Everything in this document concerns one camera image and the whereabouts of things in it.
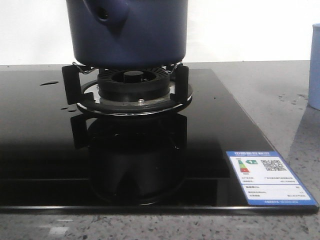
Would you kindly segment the blue saucepan with handle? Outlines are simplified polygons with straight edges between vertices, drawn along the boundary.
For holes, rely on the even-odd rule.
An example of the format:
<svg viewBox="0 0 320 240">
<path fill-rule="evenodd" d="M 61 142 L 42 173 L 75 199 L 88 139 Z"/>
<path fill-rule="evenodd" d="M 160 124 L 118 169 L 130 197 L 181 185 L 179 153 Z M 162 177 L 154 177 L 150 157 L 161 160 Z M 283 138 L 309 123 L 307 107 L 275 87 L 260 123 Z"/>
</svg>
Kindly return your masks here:
<svg viewBox="0 0 320 240">
<path fill-rule="evenodd" d="M 68 0 L 75 59 L 100 68 L 149 68 L 186 55 L 186 0 Z"/>
</svg>

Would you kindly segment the light blue ribbed cup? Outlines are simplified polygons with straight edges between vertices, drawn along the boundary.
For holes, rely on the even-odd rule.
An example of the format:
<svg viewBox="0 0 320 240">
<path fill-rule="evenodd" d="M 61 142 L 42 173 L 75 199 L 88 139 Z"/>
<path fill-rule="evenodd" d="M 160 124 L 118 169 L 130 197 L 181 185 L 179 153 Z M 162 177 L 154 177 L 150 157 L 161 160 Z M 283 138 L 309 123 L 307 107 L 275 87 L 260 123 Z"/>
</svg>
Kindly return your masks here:
<svg viewBox="0 0 320 240">
<path fill-rule="evenodd" d="M 308 104 L 320 109 L 320 24 L 312 25 L 312 42 L 309 68 Z"/>
</svg>

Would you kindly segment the black right pot support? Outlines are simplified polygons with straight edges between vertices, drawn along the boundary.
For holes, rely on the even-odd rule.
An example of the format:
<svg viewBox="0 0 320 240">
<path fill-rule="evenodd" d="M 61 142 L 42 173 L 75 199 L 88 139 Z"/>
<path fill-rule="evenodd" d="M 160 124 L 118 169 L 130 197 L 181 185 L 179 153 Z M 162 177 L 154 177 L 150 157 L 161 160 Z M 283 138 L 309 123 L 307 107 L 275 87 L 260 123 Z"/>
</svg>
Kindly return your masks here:
<svg viewBox="0 0 320 240">
<path fill-rule="evenodd" d="M 189 85 L 189 68 L 183 65 L 168 72 L 162 67 L 133 69 L 99 70 L 96 81 L 84 85 L 80 83 L 79 73 L 89 74 L 94 69 L 85 65 L 62 67 L 62 76 L 68 104 L 93 100 L 94 95 L 86 92 L 90 86 L 98 86 L 98 95 L 106 101 L 133 103 L 144 101 L 161 101 L 168 97 L 173 104 L 184 104 L 192 97 Z"/>
</svg>

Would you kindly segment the black right gas burner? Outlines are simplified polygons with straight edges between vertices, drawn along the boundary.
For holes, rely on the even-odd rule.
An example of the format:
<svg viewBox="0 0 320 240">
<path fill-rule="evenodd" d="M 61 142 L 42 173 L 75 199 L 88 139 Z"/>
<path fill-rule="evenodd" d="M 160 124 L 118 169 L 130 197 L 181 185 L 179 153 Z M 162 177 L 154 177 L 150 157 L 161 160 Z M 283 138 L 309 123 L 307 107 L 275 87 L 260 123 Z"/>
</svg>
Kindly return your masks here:
<svg viewBox="0 0 320 240">
<path fill-rule="evenodd" d="M 182 64 L 168 68 L 107 69 L 97 80 L 81 86 L 77 106 L 105 116 L 143 116 L 180 111 L 192 101 L 189 69 Z"/>
</svg>

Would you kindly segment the black glass gas stove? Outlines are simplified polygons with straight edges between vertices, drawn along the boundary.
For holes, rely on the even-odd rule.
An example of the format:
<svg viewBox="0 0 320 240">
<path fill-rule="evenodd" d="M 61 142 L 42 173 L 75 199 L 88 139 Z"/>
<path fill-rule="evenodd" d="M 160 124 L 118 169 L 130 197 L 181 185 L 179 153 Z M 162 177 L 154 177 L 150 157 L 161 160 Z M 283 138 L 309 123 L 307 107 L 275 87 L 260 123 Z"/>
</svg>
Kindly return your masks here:
<svg viewBox="0 0 320 240">
<path fill-rule="evenodd" d="M 193 100 L 179 113 L 97 118 L 67 106 L 60 71 L 3 71 L 1 212 L 318 212 L 248 204 L 227 151 L 275 149 L 211 70 L 189 79 Z"/>
</svg>

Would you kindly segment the blue energy label sticker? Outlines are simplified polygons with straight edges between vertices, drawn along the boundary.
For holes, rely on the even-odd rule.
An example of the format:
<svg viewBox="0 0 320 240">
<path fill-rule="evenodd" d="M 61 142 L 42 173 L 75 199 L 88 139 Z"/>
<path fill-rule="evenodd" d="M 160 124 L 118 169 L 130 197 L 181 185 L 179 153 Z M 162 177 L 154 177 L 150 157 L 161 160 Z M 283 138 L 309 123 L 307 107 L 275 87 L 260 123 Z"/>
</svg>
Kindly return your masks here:
<svg viewBox="0 0 320 240">
<path fill-rule="evenodd" d="M 247 203 L 252 206 L 318 206 L 276 151 L 227 151 Z"/>
</svg>

